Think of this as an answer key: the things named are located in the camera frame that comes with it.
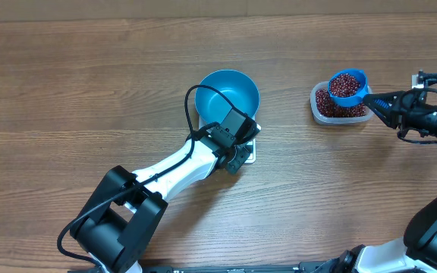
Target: wooden table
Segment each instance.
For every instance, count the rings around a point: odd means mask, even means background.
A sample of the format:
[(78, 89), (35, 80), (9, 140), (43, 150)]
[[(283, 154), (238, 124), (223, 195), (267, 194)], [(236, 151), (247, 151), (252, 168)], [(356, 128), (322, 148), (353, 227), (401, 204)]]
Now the wooden table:
[(437, 14), (0, 24), (0, 272), (87, 267), (60, 230), (107, 170), (179, 149), (185, 91), (223, 68), (260, 88), (258, 159), (178, 195), (146, 264), (294, 264), (403, 236), (437, 196), (437, 146), (378, 118), (316, 124), (311, 89), (347, 67), (376, 93), (437, 72)]

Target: red bean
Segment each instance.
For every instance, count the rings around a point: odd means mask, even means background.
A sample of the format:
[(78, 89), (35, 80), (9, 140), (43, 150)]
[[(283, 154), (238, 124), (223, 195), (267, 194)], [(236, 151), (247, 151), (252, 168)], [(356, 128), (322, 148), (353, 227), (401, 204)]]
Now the red bean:
[(366, 115), (363, 103), (354, 107), (338, 106), (330, 98), (330, 94), (326, 89), (317, 90), (315, 97), (319, 113), (327, 118), (354, 118)]
[(350, 74), (341, 74), (330, 83), (330, 92), (332, 92), (333, 96), (341, 98), (355, 95), (359, 88), (359, 81)]

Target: blue bowl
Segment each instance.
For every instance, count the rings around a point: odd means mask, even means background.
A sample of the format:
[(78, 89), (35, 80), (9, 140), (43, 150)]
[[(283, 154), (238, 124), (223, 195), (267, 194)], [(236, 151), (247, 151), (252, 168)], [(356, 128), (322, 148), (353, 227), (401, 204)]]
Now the blue bowl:
[[(240, 71), (216, 71), (205, 77), (200, 84), (216, 88), (249, 117), (254, 117), (259, 109), (259, 89), (246, 74)], [(231, 106), (219, 94), (205, 88), (196, 91), (195, 107), (198, 115), (207, 124), (214, 121), (223, 122), (231, 110)]]
[[(350, 74), (360, 82), (360, 87), (355, 95), (346, 98), (341, 98), (341, 97), (333, 96), (332, 92), (330, 92), (330, 83), (332, 82), (333, 79), (340, 76), (341, 74)], [(367, 76), (362, 70), (353, 69), (353, 68), (346, 69), (344, 71), (338, 72), (331, 78), (331, 80), (328, 82), (328, 92), (330, 93), (330, 97), (333, 99), (333, 102), (335, 102), (336, 104), (342, 107), (352, 107), (355, 105), (359, 105), (363, 101), (363, 97), (369, 92), (368, 85), (369, 84), (367, 81)]]

